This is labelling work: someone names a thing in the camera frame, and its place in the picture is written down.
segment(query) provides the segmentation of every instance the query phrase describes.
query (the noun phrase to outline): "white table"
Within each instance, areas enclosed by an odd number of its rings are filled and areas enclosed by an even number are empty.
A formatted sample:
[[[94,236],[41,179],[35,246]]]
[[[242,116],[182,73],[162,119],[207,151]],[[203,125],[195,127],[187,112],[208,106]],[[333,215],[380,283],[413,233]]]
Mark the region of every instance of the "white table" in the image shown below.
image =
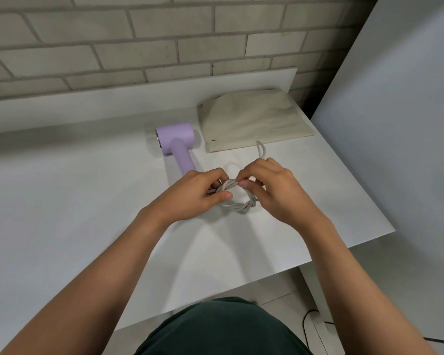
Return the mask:
[[[223,167],[234,177],[258,156],[256,147],[207,153],[195,107],[0,134],[0,349],[180,177],[153,130],[181,121],[195,129],[201,171]],[[266,150],[348,246],[393,231],[316,130]],[[260,206],[247,215],[215,207],[170,227],[117,328],[309,261],[299,235]]]

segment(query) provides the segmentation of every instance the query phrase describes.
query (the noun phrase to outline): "brick wall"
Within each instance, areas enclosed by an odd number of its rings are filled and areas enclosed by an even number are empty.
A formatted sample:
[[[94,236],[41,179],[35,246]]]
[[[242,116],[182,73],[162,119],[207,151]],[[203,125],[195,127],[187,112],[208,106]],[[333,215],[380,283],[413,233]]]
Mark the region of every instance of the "brick wall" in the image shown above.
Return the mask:
[[[298,67],[323,95],[376,0],[0,0],[0,98]]]

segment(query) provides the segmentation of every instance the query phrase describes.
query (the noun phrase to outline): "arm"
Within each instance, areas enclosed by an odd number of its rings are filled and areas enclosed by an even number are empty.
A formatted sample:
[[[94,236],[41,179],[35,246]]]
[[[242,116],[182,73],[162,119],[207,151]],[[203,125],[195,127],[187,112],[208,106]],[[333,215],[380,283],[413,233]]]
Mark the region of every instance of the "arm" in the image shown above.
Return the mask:
[[[143,208],[121,236],[41,309],[0,354],[101,354],[166,229],[232,197],[227,191],[206,195],[219,179],[228,179],[221,168],[188,172]]]
[[[248,180],[251,176],[257,181]],[[347,354],[434,355],[421,334],[362,269],[332,222],[288,169],[274,159],[259,159],[245,167],[237,180],[263,208],[301,234]]]

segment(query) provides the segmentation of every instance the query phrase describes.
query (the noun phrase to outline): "green shirt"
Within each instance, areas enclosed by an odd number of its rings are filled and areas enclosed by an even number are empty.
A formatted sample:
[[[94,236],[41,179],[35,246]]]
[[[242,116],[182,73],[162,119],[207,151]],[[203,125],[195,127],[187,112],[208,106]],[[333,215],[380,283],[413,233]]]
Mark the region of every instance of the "green shirt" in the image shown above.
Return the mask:
[[[238,297],[194,304],[165,320],[135,353],[154,354],[312,355],[277,318]]]

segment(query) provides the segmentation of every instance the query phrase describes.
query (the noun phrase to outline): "hair dryer handle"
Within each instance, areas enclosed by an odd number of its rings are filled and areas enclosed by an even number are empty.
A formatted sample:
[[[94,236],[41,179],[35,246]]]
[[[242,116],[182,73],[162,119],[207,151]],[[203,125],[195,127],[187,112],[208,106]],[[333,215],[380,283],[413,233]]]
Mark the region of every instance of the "hair dryer handle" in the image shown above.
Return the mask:
[[[171,148],[171,152],[174,155],[174,158],[176,158],[178,167],[183,175],[190,170],[195,170],[195,165],[191,155],[189,154],[186,144],[181,138],[174,138],[169,147]]]

